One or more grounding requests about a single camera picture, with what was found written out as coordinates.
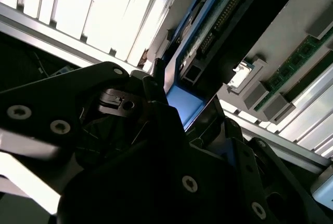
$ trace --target green circuit board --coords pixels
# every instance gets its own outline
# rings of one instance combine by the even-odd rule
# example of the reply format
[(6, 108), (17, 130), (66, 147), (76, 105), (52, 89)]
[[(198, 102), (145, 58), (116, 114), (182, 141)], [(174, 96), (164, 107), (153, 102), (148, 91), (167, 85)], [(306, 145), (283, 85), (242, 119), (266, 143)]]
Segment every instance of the green circuit board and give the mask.
[(308, 35), (297, 49), (287, 58), (278, 70), (264, 83), (268, 95), (254, 108), (258, 111), (262, 106), (317, 52), (317, 50), (333, 35), (333, 27), (318, 40)]

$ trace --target blue panel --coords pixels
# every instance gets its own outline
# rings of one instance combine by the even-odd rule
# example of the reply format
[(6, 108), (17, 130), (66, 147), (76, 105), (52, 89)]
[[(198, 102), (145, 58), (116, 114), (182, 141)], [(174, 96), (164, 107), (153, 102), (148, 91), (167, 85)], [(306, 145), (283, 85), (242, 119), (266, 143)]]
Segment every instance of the blue panel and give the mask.
[(169, 105), (178, 110), (183, 126), (188, 126), (204, 107), (203, 100), (173, 85), (167, 94)]

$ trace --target circuit board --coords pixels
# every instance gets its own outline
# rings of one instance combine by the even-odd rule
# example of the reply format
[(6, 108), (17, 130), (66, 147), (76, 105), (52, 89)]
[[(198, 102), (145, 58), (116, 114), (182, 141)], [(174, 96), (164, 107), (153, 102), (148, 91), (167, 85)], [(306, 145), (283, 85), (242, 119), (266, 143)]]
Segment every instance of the circuit board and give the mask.
[(213, 32), (217, 32), (221, 28), (223, 23), (232, 14), (239, 1), (240, 0), (216, 0), (210, 14), (200, 26), (195, 39), (187, 48), (186, 54), (181, 60), (182, 63), (186, 64), (188, 60), (195, 56), (197, 49), (200, 47), (202, 47), (200, 50), (205, 52), (215, 38)]
[(264, 83), (269, 93), (256, 105), (254, 110), (260, 110), (332, 35), (333, 28), (331, 28), (320, 40), (308, 35), (279, 69)]

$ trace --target black mechanical arm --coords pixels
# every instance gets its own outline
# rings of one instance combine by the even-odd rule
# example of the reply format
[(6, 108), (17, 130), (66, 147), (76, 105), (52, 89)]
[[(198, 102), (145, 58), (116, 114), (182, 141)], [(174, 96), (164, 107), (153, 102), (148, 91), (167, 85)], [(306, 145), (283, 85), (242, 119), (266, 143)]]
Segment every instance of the black mechanical arm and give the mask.
[(101, 63), (0, 93), (0, 150), (62, 184), (57, 223), (331, 223), (221, 108), (185, 133), (163, 76), (159, 60), (152, 76)]

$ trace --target gray connector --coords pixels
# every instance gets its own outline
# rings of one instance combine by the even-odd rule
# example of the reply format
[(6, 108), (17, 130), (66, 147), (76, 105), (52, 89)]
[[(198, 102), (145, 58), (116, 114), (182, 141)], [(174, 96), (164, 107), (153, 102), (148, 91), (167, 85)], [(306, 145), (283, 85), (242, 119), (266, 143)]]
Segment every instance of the gray connector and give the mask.
[(321, 39), (333, 26), (333, 4), (331, 3), (306, 31), (309, 35)]
[(270, 120), (277, 119), (288, 107), (290, 103), (281, 94), (275, 95), (263, 109), (265, 116)]
[(268, 90), (265, 86), (256, 81), (244, 95), (244, 103), (248, 109), (255, 107), (262, 99), (268, 94)]
[(290, 103), (289, 106), (283, 110), (276, 118), (272, 119), (271, 122), (274, 123), (275, 125), (278, 125), (280, 122), (282, 122), (283, 119), (285, 119), (291, 112), (293, 112), (293, 110), (296, 107), (294, 106), (294, 104)]
[(333, 51), (333, 41), (327, 46), (331, 51)]

